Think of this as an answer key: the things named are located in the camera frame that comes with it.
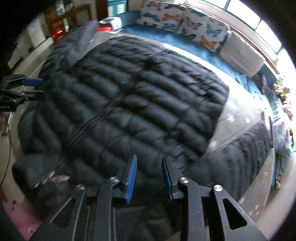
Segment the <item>black puffer jacket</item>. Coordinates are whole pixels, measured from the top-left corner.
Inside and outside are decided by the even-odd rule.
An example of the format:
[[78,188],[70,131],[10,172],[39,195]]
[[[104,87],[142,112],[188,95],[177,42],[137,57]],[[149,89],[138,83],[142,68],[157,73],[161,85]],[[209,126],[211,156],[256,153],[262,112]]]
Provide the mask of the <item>black puffer jacket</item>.
[[264,122],[207,152],[229,87],[201,64],[142,39],[115,37],[88,50],[97,26],[90,21],[56,45],[39,74],[44,98],[20,117],[23,157],[13,175],[37,213],[47,216],[78,184],[102,184],[133,155],[132,205],[162,190],[165,155],[198,184],[220,184],[239,200],[270,150]]

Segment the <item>white cabinet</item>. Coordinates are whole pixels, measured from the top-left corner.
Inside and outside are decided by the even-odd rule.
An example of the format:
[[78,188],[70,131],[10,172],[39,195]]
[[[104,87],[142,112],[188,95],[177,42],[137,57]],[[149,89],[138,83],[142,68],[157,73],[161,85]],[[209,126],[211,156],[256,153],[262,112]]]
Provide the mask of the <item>white cabinet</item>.
[[26,29],[34,49],[51,37],[44,13],[37,15]]

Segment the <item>wooden shelf cabinet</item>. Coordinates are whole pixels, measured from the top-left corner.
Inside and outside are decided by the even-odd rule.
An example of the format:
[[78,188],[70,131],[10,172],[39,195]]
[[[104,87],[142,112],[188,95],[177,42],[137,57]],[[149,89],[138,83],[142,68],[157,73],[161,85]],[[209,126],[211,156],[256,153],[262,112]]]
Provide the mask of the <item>wooden shelf cabinet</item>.
[[45,21],[49,28],[51,37],[53,38],[54,44],[57,44],[60,40],[62,40],[69,34],[65,29],[65,19],[72,18],[74,25],[77,25],[77,13],[86,11],[88,13],[89,20],[92,20],[90,6],[91,4],[82,4],[60,15],[57,14],[55,6],[48,8],[44,12]]

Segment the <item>red fabric item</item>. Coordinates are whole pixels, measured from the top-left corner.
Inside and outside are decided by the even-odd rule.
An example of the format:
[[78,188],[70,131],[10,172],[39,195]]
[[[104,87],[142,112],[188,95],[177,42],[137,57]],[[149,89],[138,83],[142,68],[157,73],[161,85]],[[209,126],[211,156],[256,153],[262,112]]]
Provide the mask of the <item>red fabric item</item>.
[[110,26],[107,27],[99,27],[97,29],[98,32],[113,32],[113,28]]

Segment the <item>colourful plastic bag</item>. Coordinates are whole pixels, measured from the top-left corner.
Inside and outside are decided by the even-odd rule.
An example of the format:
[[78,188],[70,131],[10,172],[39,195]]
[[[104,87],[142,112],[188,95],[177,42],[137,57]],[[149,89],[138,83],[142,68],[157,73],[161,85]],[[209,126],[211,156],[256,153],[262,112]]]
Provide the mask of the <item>colourful plastic bag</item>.
[[275,152],[284,157],[293,156],[290,126],[291,121],[286,113],[284,113],[275,123],[273,123]]

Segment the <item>blue bed sheet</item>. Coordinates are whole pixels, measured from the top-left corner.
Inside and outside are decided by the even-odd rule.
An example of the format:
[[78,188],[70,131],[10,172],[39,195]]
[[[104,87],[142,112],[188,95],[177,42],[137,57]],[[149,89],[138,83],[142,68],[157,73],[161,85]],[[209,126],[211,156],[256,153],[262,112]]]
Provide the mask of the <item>blue bed sheet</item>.
[[275,95],[273,90],[266,91],[265,94],[262,94],[260,92],[260,83],[262,80],[262,76],[266,77],[267,86],[270,89],[273,89],[271,86],[274,82],[276,82],[275,75],[266,64],[262,66],[262,68],[254,77],[246,77],[245,74],[243,74],[241,71],[235,69],[225,60],[220,58],[218,52],[211,52],[198,43],[191,41],[189,38],[182,37],[172,31],[167,31],[151,26],[138,25],[137,19],[139,15],[140,11],[137,10],[127,11],[125,13],[115,15],[116,17],[121,19],[122,28],[119,31],[122,33],[137,35],[170,44],[174,47],[194,54],[212,64],[213,66],[217,67],[218,69],[229,75],[231,78],[235,79],[251,95],[257,95],[262,100],[267,99],[271,109],[274,112],[283,112],[281,100]]

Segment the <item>purple toy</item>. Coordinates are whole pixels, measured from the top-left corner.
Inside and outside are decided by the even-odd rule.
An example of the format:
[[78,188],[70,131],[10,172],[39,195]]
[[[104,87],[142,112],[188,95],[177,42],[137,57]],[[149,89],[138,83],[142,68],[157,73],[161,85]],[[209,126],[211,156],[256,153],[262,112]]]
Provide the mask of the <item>purple toy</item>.
[[261,92],[263,94],[268,92],[267,78],[265,75],[262,75],[262,77],[261,77]]

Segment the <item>stuffed toys group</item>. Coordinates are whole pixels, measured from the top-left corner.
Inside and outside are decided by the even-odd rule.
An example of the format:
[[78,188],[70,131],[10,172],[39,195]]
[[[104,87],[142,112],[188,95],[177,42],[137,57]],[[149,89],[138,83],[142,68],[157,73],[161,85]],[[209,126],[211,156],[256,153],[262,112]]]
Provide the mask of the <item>stuffed toys group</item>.
[[283,85],[283,78],[279,77],[278,80],[273,84],[274,92],[277,96],[280,97],[281,100],[287,99],[287,94],[291,92],[291,90]]

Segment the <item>left butterfly print pillow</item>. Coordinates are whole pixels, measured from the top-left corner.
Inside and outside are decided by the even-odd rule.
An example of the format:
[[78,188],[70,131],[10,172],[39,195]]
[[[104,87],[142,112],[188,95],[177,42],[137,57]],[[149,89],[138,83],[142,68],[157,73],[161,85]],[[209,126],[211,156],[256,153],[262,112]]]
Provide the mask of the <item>left butterfly print pillow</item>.
[[185,7],[163,1],[143,1],[137,24],[176,32],[185,14]]

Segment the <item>butterfly print pillow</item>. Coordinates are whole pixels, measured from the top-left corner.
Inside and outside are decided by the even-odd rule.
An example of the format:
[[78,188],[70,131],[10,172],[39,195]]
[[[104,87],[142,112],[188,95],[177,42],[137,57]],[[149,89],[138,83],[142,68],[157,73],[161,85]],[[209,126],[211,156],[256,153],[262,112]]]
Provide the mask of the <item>butterfly print pillow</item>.
[[229,26],[206,13],[186,8],[177,34],[217,52],[227,38]]
[[137,24],[176,32],[185,14],[185,7],[163,1],[143,1]]

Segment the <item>white plain pillow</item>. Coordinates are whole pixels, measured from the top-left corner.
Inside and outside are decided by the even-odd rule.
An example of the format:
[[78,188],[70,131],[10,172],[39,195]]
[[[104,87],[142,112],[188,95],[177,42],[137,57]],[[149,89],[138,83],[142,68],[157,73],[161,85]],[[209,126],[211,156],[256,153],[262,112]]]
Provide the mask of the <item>white plain pillow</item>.
[[248,78],[254,77],[264,65],[264,57],[236,32],[231,31],[219,56]]

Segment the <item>right butterfly print pillow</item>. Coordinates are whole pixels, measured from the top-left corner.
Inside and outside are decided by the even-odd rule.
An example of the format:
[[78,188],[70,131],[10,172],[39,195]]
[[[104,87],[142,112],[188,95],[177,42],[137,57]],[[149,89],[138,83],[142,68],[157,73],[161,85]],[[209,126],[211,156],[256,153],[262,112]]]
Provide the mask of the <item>right butterfly print pillow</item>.
[[206,13],[186,8],[177,34],[217,52],[227,38],[229,26]]

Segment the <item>window with green frame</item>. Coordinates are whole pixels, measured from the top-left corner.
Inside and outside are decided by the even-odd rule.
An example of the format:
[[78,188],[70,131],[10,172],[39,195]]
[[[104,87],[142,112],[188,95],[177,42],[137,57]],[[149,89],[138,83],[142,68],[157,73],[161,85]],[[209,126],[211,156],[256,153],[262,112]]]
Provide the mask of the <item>window with green frame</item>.
[[269,25],[242,1],[213,0],[205,2],[222,9],[223,11],[229,13],[231,16],[234,16],[246,24],[255,33],[257,33],[264,42],[266,42],[266,44],[274,51],[275,54],[278,55],[283,49],[281,41],[278,39]]

